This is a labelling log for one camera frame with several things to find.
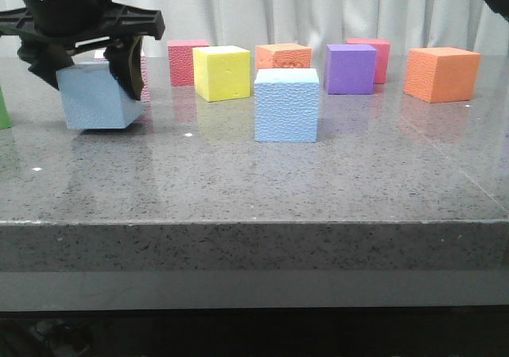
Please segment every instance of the white curtain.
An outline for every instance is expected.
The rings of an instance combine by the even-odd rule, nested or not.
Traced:
[[[507,54],[509,23],[482,0],[115,0],[162,10],[162,41],[146,39],[147,56],[166,56],[170,39],[207,39],[211,45],[298,42],[319,56],[324,45],[346,37],[379,37],[391,51],[453,46],[485,55]],[[0,0],[0,9],[23,6]],[[16,56],[17,39],[2,37],[0,55]]]

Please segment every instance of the gray granite table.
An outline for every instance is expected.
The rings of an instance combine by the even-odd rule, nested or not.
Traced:
[[[509,305],[509,60],[472,101],[326,95],[316,144],[254,141],[253,98],[207,103],[148,59],[126,130],[65,126],[14,58],[0,83],[0,312]]]

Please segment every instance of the purple cube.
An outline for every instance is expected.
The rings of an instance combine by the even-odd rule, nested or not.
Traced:
[[[370,45],[327,45],[325,90],[330,95],[371,95],[376,49]]]

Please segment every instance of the green cube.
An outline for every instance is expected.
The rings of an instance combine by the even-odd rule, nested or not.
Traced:
[[[6,104],[3,101],[2,89],[0,88],[0,129],[10,128],[13,123],[10,121],[7,113]]]

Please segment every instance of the dark floor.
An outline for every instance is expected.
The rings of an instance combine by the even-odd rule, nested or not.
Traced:
[[[509,307],[53,315],[4,314],[0,357],[509,356]]]

